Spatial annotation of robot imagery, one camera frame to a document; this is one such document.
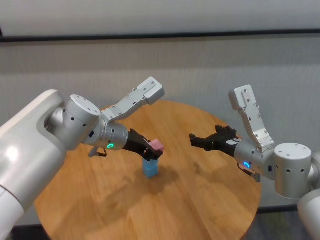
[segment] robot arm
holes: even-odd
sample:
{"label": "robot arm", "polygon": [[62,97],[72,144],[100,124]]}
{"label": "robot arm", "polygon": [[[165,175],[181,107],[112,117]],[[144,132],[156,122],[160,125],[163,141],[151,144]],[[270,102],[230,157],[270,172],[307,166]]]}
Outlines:
{"label": "robot arm", "polygon": [[233,109],[239,111],[242,116],[245,129],[255,145],[238,138],[237,131],[230,126],[219,125],[215,126],[216,133],[206,139],[190,134],[191,145],[207,151],[219,150],[234,157],[239,169],[257,182],[260,181],[260,175],[274,180],[275,166],[272,158],[274,141],[262,121],[251,86],[236,88],[229,93],[229,98]]}
{"label": "robot arm", "polygon": [[65,104],[59,92],[48,90],[0,127],[0,240],[57,174],[67,151],[80,143],[93,146],[91,157],[99,156],[97,149],[103,148],[158,159],[161,151],[116,120],[129,117],[164,94],[163,86],[150,77],[101,112],[84,97],[72,95]]}
{"label": "robot arm", "polygon": [[104,151],[124,149],[135,152],[148,161],[157,160],[162,155],[160,150],[154,150],[148,139],[133,129],[127,131],[127,128],[116,120],[128,118],[140,107],[155,103],[164,94],[163,86],[153,77],[149,77],[120,102],[103,110],[97,124],[83,141],[84,144],[93,146],[89,156],[105,157],[106,153],[99,153],[99,148]]}
{"label": "robot arm", "polygon": [[216,126],[216,133],[205,139],[190,134],[191,145],[206,151],[224,152],[234,157],[239,168],[257,182],[263,175],[275,180],[279,195],[301,199],[298,203],[300,219],[310,235],[320,240],[320,153],[312,155],[308,147],[297,143],[274,147],[250,85],[231,91],[229,98],[255,145],[235,137],[236,131],[229,126]]}

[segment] floor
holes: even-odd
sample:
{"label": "floor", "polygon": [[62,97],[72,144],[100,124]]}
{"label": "floor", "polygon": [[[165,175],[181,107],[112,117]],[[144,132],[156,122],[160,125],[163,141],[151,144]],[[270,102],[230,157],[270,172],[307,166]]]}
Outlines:
{"label": "floor", "polygon": [[[41,226],[14,228],[8,240],[50,240]],[[312,240],[297,211],[259,213],[242,240]]]}

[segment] pink block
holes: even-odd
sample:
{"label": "pink block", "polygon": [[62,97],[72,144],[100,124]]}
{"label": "pink block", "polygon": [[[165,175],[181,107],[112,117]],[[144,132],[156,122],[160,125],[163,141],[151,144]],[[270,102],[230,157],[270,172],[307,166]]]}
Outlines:
{"label": "pink block", "polygon": [[149,144],[154,150],[160,150],[162,152],[165,151],[165,146],[158,139],[149,142]]}

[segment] blue block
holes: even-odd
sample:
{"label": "blue block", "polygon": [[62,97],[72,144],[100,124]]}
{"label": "blue block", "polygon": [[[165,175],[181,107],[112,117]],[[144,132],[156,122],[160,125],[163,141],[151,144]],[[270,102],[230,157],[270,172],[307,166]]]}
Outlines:
{"label": "blue block", "polygon": [[142,170],[147,178],[151,178],[158,174],[158,160],[147,161],[142,159]]}

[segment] stacked blocks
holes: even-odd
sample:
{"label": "stacked blocks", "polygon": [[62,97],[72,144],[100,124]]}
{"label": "stacked blocks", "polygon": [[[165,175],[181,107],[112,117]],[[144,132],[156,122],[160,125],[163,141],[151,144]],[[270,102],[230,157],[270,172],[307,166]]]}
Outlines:
{"label": "stacked blocks", "polygon": [[[149,144],[154,150],[161,150],[162,152],[164,152],[164,150],[165,150],[165,146],[158,139],[155,139],[155,140],[149,142]],[[142,170],[143,170],[144,175],[147,178],[151,178],[151,177],[157,175],[158,174],[158,160],[151,159],[150,161],[147,161],[143,158],[142,159]]]}

